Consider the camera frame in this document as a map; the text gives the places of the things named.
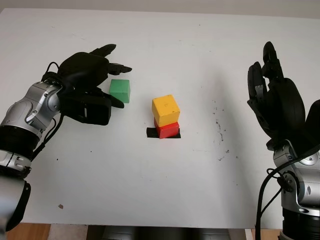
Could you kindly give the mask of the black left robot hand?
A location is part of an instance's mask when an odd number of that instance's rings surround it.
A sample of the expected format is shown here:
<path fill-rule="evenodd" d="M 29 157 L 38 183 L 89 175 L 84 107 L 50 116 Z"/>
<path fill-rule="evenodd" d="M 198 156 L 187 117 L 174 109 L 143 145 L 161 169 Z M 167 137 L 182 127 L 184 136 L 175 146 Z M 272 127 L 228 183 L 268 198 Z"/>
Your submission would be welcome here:
<path fill-rule="evenodd" d="M 115 44 L 107 44 L 91 52 L 77 52 L 61 63 L 57 73 L 63 85 L 63 90 L 57 94 L 61 112 L 74 112 L 85 106 L 124 108 L 122 101 L 98 88 L 108 75 L 117 76 L 132 70 L 109 62 L 106 56 L 115 48 Z"/>

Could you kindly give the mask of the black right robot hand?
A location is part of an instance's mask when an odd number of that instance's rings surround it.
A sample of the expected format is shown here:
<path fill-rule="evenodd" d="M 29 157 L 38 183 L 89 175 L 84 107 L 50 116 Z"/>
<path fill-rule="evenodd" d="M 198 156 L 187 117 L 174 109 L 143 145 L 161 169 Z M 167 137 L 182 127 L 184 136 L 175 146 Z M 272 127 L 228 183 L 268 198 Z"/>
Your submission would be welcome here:
<path fill-rule="evenodd" d="M 274 45 L 268 41 L 263 47 L 263 62 L 251 65 L 247 73 L 247 101 L 262 130 L 270 137 L 269 150 L 279 148 L 291 140 L 306 120 L 301 95 L 294 82 L 284 77 Z"/>

